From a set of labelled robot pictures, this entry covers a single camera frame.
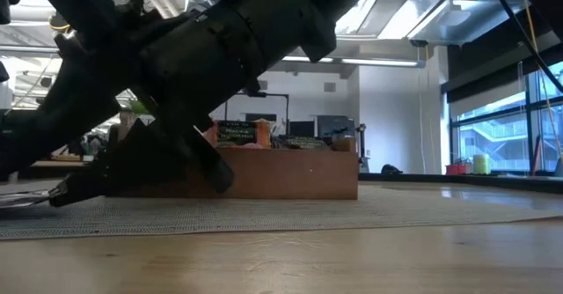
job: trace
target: red object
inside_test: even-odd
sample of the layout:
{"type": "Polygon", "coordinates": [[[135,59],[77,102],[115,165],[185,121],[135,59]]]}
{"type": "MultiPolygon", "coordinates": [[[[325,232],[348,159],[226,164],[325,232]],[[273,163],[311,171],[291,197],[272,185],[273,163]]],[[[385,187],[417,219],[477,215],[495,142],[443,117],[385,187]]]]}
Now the red object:
{"type": "Polygon", "coordinates": [[[446,165],[446,175],[465,174],[465,165],[446,165]]]}

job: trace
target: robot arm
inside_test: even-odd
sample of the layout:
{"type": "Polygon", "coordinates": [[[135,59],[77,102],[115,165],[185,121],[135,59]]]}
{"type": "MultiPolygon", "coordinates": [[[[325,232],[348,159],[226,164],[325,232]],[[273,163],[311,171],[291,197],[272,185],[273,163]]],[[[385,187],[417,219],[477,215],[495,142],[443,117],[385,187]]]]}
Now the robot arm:
{"type": "Polygon", "coordinates": [[[208,129],[208,114],[241,89],[257,91],[257,77],[295,48],[312,62],[333,51],[335,21],[357,2],[221,0],[161,19],[112,0],[49,1],[76,31],[55,37],[63,59],[56,84],[36,118],[2,148],[0,172],[26,167],[115,115],[115,96],[125,89],[157,118],[66,179],[57,206],[121,186],[123,159],[139,145],[159,147],[176,165],[195,162],[217,191],[227,189],[232,171],[195,128],[208,129]]]}

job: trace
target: carpet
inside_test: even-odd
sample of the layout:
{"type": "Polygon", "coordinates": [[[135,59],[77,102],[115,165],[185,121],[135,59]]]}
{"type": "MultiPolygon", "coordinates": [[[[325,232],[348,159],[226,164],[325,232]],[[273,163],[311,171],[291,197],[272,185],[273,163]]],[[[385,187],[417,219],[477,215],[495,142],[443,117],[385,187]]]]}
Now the carpet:
{"type": "MultiPolygon", "coordinates": [[[[53,184],[46,181],[0,187],[0,191],[45,189],[53,184]]],[[[377,187],[360,187],[357,201],[99,197],[60,209],[45,203],[0,209],[0,239],[485,224],[561,215],[554,211],[461,202],[377,187]]]]}

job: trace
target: wooden box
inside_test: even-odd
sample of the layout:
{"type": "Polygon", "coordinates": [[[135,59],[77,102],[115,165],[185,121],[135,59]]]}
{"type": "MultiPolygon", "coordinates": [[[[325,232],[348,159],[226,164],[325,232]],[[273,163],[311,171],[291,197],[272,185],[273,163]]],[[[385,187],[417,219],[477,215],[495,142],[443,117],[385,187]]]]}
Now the wooden box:
{"type": "Polygon", "coordinates": [[[198,173],[190,180],[142,187],[122,196],[246,199],[343,199],[358,197],[358,157],[352,151],[217,148],[235,173],[219,195],[198,173]]]}

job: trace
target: wooden floor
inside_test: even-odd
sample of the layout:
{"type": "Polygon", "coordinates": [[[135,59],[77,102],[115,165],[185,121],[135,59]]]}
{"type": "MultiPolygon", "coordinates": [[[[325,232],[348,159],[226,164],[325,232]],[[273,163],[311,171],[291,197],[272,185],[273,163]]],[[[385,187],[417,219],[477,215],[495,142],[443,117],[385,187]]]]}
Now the wooden floor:
{"type": "MultiPolygon", "coordinates": [[[[384,186],[563,209],[558,195],[384,186]]],[[[0,243],[0,293],[560,294],[563,221],[7,241],[0,243]]]]}

